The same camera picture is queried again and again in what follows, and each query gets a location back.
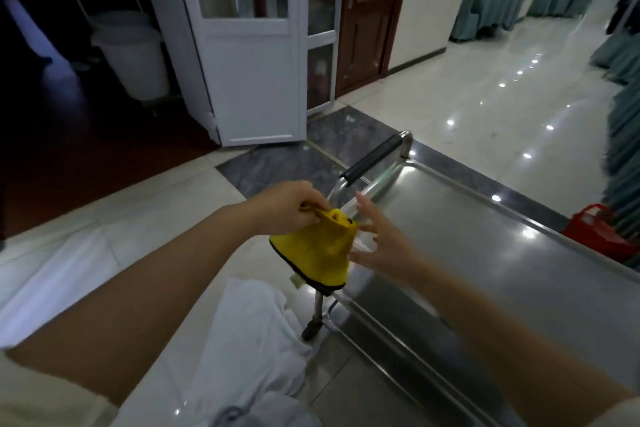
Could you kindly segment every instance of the cart handle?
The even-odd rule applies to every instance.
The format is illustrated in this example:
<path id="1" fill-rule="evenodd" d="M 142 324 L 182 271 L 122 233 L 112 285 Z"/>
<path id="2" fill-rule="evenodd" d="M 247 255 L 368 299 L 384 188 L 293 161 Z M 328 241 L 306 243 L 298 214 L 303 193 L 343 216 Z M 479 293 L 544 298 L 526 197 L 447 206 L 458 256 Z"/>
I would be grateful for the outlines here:
<path id="1" fill-rule="evenodd" d="M 335 184 L 335 186 L 333 186 L 333 189 L 327 197 L 329 203 L 332 205 L 332 207 L 336 207 L 338 198 L 340 197 L 344 189 L 348 188 L 358 179 L 363 177 L 367 171 L 371 170 L 376 164 L 379 164 L 385 157 L 389 156 L 397 148 L 402 146 L 400 157 L 403 159 L 408 159 L 409 151 L 411 150 L 412 144 L 413 135 L 408 130 L 396 133 L 395 135 L 389 137 L 378 147 L 369 152 L 366 156 L 353 164 L 349 169 L 340 174 L 340 179 Z"/>

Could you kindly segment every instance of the white bin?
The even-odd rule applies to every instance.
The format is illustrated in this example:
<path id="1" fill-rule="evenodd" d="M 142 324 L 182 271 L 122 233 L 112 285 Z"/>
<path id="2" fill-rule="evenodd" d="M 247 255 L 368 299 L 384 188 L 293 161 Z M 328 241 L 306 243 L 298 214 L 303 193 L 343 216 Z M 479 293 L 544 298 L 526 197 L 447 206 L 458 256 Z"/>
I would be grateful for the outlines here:
<path id="1" fill-rule="evenodd" d="M 92 36 L 93 45 L 102 49 L 127 94 L 140 101 L 169 93 L 161 42 L 160 32 L 148 26 L 113 26 Z"/>
<path id="2" fill-rule="evenodd" d="M 151 26 L 149 14 L 140 10 L 109 10 L 89 16 L 89 22 L 94 29 L 121 26 Z"/>

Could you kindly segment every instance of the stainless steel cart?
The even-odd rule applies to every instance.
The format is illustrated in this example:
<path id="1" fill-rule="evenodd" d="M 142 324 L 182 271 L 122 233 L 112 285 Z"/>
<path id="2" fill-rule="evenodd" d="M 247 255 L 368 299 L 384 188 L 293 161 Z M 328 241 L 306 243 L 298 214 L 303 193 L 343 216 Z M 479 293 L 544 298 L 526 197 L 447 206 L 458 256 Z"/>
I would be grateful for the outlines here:
<path id="1" fill-rule="evenodd" d="M 340 176 L 330 201 L 398 148 L 364 190 L 430 257 L 533 330 L 640 392 L 640 276 L 410 158 L 408 131 Z M 355 202 L 343 207 L 357 219 Z M 362 234 L 356 246 L 372 249 Z M 524 423 L 484 368 L 425 300 L 351 264 L 346 286 L 316 293 L 310 339 L 344 335 L 436 425 Z"/>

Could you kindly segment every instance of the black rubber grip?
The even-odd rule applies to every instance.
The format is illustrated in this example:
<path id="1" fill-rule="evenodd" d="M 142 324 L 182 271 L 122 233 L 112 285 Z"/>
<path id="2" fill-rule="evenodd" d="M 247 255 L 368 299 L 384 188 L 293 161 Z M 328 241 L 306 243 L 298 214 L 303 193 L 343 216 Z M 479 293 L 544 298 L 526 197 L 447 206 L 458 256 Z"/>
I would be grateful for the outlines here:
<path id="1" fill-rule="evenodd" d="M 364 176 L 365 172 L 369 171 L 376 164 L 381 162 L 386 156 L 390 155 L 394 150 L 402 145 L 402 137 L 396 133 L 387 140 L 382 142 L 378 147 L 369 152 L 366 156 L 361 158 L 358 162 L 353 164 L 349 169 L 340 174 L 340 177 L 345 178 L 350 186 L 358 179 Z"/>

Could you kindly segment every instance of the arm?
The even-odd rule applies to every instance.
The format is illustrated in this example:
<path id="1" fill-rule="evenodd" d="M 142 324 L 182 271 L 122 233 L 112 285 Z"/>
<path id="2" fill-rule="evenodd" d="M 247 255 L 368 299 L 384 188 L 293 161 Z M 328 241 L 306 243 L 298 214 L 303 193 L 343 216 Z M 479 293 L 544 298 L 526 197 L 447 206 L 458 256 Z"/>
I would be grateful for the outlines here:
<path id="1" fill-rule="evenodd" d="M 426 261 L 380 211 L 358 196 L 378 249 L 351 260 L 410 285 L 464 338 L 530 427 L 584 427 L 636 395 L 596 368 L 562 353 L 461 278 Z"/>
<path id="2" fill-rule="evenodd" d="M 300 212 L 302 203 L 329 209 L 306 181 L 220 208 L 53 318 L 9 358 L 121 405 L 240 245 L 317 220 Z"/>

